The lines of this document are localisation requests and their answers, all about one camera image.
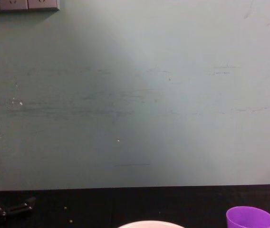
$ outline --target purple cup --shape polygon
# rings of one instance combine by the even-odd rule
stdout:
[[[227,228],[270,228],[270,214],[254,207],[234,207],[226,213]]]

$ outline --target light blue wall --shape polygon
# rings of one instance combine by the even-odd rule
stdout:
[[[0,190],[263,183],[269,0],[0,15]]]

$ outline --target black table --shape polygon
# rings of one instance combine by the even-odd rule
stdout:
[[[32,216],[6,227],[117,228],[162,220],[187,228],[225,228],[231,207],[254,206],[270,213],[270,185],[0,191],[7,206],[31,196],[37,198]]]

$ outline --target power outlet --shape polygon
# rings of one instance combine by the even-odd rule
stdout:
[[[0,10],[27,10],[27,0],[0,0]]]
[[[29,9],[59,9],[58,0],[28,0]]]

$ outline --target pink bowl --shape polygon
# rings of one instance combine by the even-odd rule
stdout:
[[[123,225],[119,228],[183,228],[183,227],[169,222],[139,221]]]

